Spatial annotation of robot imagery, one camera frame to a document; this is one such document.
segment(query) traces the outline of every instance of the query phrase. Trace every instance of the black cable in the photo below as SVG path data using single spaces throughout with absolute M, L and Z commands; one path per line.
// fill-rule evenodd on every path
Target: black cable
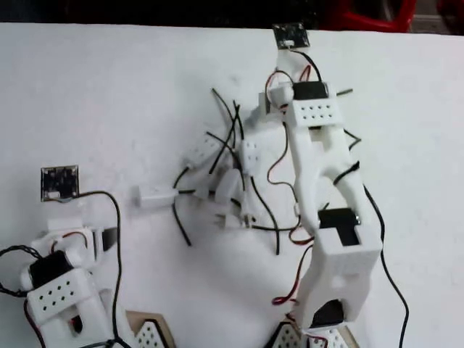
M 222 140 L 221 138 L 219 138 L 218 136 L 215 136 L 213 133 L 211 132 L 206 132 L 206 134 L 208 136 L 211 136 L 213 137 L 214 139 L 216 139 L 217 141 L 219 141 L 223 146 L 227 147 L 227 150 L 229 150 L 229 152 L 231 153 L 232 155 L 232 158 L 233 160 L 235 161 L 237 167 L 239 168 L 239 171 L 240 171 L 240 177 L 241 177 L 241 186 L 243 188 L 243 191 L 245 191 L 245 178 L 244 178 L 244 171 L 243 171 L 243 168 L 241 167 L 241 162 L 240 162 L 240 159 L 237 157 L 236 153 L 232 150 L 232 148 L 227 145 L 227 143 Z
M 109 339 L 108 341 L 87 344 L 86 346 L 82 346 L 82 347 L 79 347 L 79 348 L 112 347 L 115 343 L 117 343 L 117 342 L 114 339 Z
M 84 192 L 82 194 L 77 195 L 75 198 L 72 198 L 71 200 L 74 199 L 79 199 L 83 197 L 88 197 L 88 196 L 93 196 L 93 195 L 104 195 L 107 196 L 109 199 L 111 199 L 111 202 L 115 206 L 116 209 L 116 217 L 117 217 L 117 227 L 116 227 L 116 249 L 117 249 L 117 280 L 116 280 L 116 287 L 115 287 L 115 296 L 113 298 L 113 303 L 112 303 L 112 326 L 113 326 L 113 335 L 115 336 L 115 341 L 120 344 L 121 346 L 125 348 L 131 348 L 127 343 L 123 341 L 123 339 L 119 336 L 119 332 L 117 329 L 117 320 L 116 320 L 116 306 L 117 306 L 117 298 L 119 296 L 119 289 L 121 285 L 121 279 L 123 277 L 123 260 L 121 257 L 121 211 L 119 208 L 119 204 L 117 203 L 116 198 L 114 196 L 106 191 L 89 191 L 89 192 Z M 68 203 L 71 200 L 59 200 L 55 199 L 54 201 L 59 202 L 59 203 Z
M 240 114 L 239 114 L 239 110 L 236 109 L 236 116 L 235 118 L 233 119 L 233 122 L 232 122 L 232 127 L 231 129 L 229 130 L 229 133 L 227 135 L 227 137 L 225 138 L 225 142 L 228 143 L 229 142 L 229 139 L 231 138 L 231 135 L 232 135 L 232 131 L 233 129 L 235 128 L 235 122 L 237 122 L 237 120 L 240 120 Z M 215 158 L 215 161 L 212 163 L 212 166 L 210 168 L 210 171 L 208 172 L 209 174 L 212 174 L 212 172 L 214 172 L 216 166 L 218 165 L 218 162 L 219 162 L 219 159 L 220 157 L 222 156 L 223 152 L 224 152 L 224 149 L 225 149 L 225 146 L 223 145 L 223 147 L 221 147 L 219 153 L 217 154 L 216 158 Z
M 261 197 L 257 187 L 256 187 L 256 183 L 254 182 L 254 178 L 251 177 L 251 182 L 252 182 L 252 186 L 253 186 L 253 189 L 254 189 L 254 192 L 256 193 L 256 195 L 258 196 L 258 198 L 260 199 L 262 205 L 264 205 L 264 208 L 268 211 L 268 214 L 271 218 L 271 220 L 273 221 L 273 224 L 274 224 L 274 231 L 275 231 L 275 254 L 276 255 L 279 255 L 281 253 L 281 236 L 279 234 L 279 228 L 278 228 L 278 224 L 277 224 L 277 221 L 276 221 L 276 217 L 274 216 L 273 212 L 270 210 L 269 206 L 266 204 L 265 200 Z
M 187 174 L 187 172 L 189 171 L 189 167 L 185 167 L 181 174 L 179 174 L 179 176 L 175 179 L 174 181 L 174 185 L 173 185 L 173 188 L 176 189 L 177 188 L 177 185 L 179 184 L 179 181 L 181 181 L 182 177 Z M 183 227 L 182 225 L 182 222 L 181 222 L 181 219 L 179 219 L 179 215 L 177 213 L 177 209 L 175 208 L 175 199 L 174 199 L 174 203 L 173 203 L 173 214 L 174 214 L 174 218 L 175 218 L 175 221 L 177 223 L 177 225 L 179 226 L 179 229 L 181 230 L 181 233 L 182 233 L 182 236 L 183 236 L 183 239 L 186 241 L 187 245 L 189 247 L 191 247 L 191 241 L 190 241 L 190 238 L 189 236 L 187 235 L 187 232 L 186 232 L 186 229 Z
M 368 197 L 369 202 L 372 204 L 372 208 L 376 211 L 377 218 L 378 218 L 378 221 L 380 223 L 380 231 L 381 231 L 380 232 L 380 239 L 382 240 L 382 244 L 384 244 L 384 240 L 385 240 L 385 222 L 384 222 L 384 218 L 382 217 L 382 214 L 380 212 L 380 209 L 378 208 L 378 205 L 376 204 L 376 201 L 374 200 L 374 198 L 370 194 L 368 188 L 365 187 L 365 185 L 364 185 L 364 192 L 365 192 L 366 196 Z M 396 291 L 398 297 L 401 299 L 401 302 L 405 306 L 405 312 L 406 312 L 405 313 L 405 319 L 403 321 L 401 334 L 399 335 L 399 346 L 398 347 L 401 348 L 401 347 L 403 347 L 403 339 L 405 338 L 407 320 L 409 319 L 409 307 L 407 306 L 406 299 L 403 297 L 401 291 L 398 289 L 398 286 L 393 281 L 393 278 L 390 275 L 390 272 L 389 272 L 389 270 L 388 270 L 388 268 L 386 266 L 385 256 L 384 256 L 384 246 L 382 246 L 382 250 L 380 251 L 380 259 L 382 261 L 382 266 L 384 267 L 386 277 L 389 279 L 389 282 L 390 282 L 391 286 Z
M 270 183 L 271 185 L 286 185 L 286 186 L 288 186 L 291 189 L 291 192 L 293 194 L 295 202 L 298 203 L 297 193 L 295 192 L 295 189 L 294 189 L 293 185 L 291 185 L 290 183 L 288 183 L 286 181 L 271 181 L 271 179 L 270 179 L 270 172 L 276 167 L 277 164 L 279 164 L 284 159 L 284 157 L 287 155 L 287 151 L 289 150 L 289 134 L 288 134 L 285 122 L 282 122 L 282 124 L 283 124 L 283 129 L 285 130 L 285 149 L 283 150 L 282 155 L 268 169 L 268 175 L 267 175 L 268 183 Z
M 211 88 L 211 92 L 220 100 L 220 102 L 224 105 L 225 109 L 227 110 L 227 113 L 229 115 L 229 118 L 231 119 L 231 122 L 233 123 L 233 116 L 232 112 L 229 109 L 229 106 L 226 104 L 225 100 L 220 96 L 218 91 L 216 91 L 215 88 Z M 235 148 L 235 143 L 236 143 L 236 133 L 235 133 L 235 127 L 233 128 L 233 138 L 232 138 L 232 147 Z
M 322 82 L 322 77 L 320 76 L 320 72 L 319 72 L 318 66 L 316 65 L 316 63 L 314 63 L 314 61 L 311 59 L 310 56 L 308 56 L 308 55 L 305 54 L 304 52 L 294 51 L 294 50 L 292 50 L 292 49 L 290 50 L 290 52 L 301 54 L 301 55 L 312 65 L 312 68 L 316 71 L 316 75 L 318 76 L 318 80 L 319 80 L 320 82 Z
M 301 216 L 298 215 L 298 222 L 295 224 L 293 227 L 287 227 L 287 228 L 278 228 L 278 232 L 290 232 L 301 225 Z M 261 226 L 261 225 L 252 225 L 252 228 L 255 230 L 261 230 L 261 231 L 275 231 L 275 227 L 267 227 L 267 226 Z
M 336 186 L 341 179 L 343 179 L 346 175 L 356 171 L 360 169 L 360 161 L 357 161 L 355 164 L 353 164 L 350 168 L 348 168 L 347 170 L 345 170 L 342 174 L 340 174 L 339 176 L 337 176 L 335 178 L 335 180 L 333 181 L 333 185 Z
M 343 91 L 337 92 L 336 96 L 344 96 L 353 92 L 353 88 L 344 89 Z
M 37 260 L 42 258 L 42 256 L 38 253 L 37 250 L 35 250 L 34 248 L 32 248 L 30 246 L 27 246 L 27 245 L 13 245 L 13 246 L 10 246 L 10 247 L 8 247 L 6 249 L 3 249 L 3 250 L 0 251 L 0 257 L 2 257 L 3 255 L 5 255 L 5 254 L 7 254 L 9 252 L 16 252 L 16 251 L 26 252 L 30 256 L 36 258 Z M 28 295 L 27 291 L 23 291 L 23 290 L 19 290 L 19 289 L 16 290 L 16 291 L 9 290 L 9 289 L 5 288 L 2 283 L 0 283 L 0 293 L 10 295 L 10 296 L 13 296 L 13 297 L 18 297 L 18 298 L 24 298 L 24 297 L 26 297 Z
M 42 333 L 40 332 L 40 330 L 38 329 L 36 323 L 34 323 L 34 320 L 32 319 L 32 317 L 29 314 L 28 300 L 27 299 L 24 301 L 24 305 L 22 306 L 22 308 L 24 309 L 24 315 L 25 315 L 30 327 L 34 330 L 34 333 L 37 336 L 37 339 L 38 339 L 38 342 L 41 345 L 41 348 L 46 348 L 45 347 L 44 337 L 42 336 Z
M 238 122 L 239 122 L 239 128 L 240 128 L 240 139 L 244 140 L 245 139 L 245 132 L 244 132 L 244 125 L 241 123 L 241 118 L 238 116 L 239 115 L 239 110 L 240 110 L 240 105 L 238 105 L 235 100 L 233 100 L 233 107 L 235 109 L 235 115 L 238 117 Z
M 348 134 L 349 136 L 351 136 L 351 137 L 355 140 L 355 141 L 353 141 L 353 142 L 348 146 L 348 150 L 351 151 L 351 149 L 352 149 L 353 147 L 355 147 L 356 145 L 358 145 L 358 144 L 362 141 L 362 139 L 359 138 L 359 137 L 357 137 L 355 134 L 349 132 L 349 131 L 346 130 L 346 129 L 344 129 L 343 131 L 344 131 L 346 134 Z

